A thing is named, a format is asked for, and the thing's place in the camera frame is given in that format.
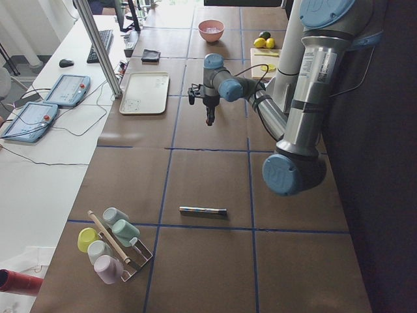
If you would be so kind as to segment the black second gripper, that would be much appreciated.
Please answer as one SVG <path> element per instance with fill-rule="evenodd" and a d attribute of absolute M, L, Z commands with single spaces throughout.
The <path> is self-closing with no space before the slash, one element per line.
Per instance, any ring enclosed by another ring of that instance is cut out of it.
<path fill-rule="evenodd" d="M 203 104 L 206 106 L 208 126 L 212 125 L 212 118 L 215 118 L 215 107 L 219 104 L 219 96 L 205 96 Z"/>

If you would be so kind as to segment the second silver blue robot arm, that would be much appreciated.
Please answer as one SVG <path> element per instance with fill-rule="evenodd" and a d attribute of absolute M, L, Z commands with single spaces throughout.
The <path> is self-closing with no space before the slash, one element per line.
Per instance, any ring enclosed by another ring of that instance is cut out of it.
<path fill-rule="evenodd" d="M 379 42 L 386 7 L 386 1 L 292 1 L 268 84 L 232 75 L 223 57 L 211 53 L 204 59 L 203 83 L 189 89 L 189 99 L 202 99 L 208 125 L 221 100 L 247 100 L 276 140 L 263 163 L 268 188 L 281 196 L 311 189 L 326 175 L 316 146 L 343 56 Z"/>

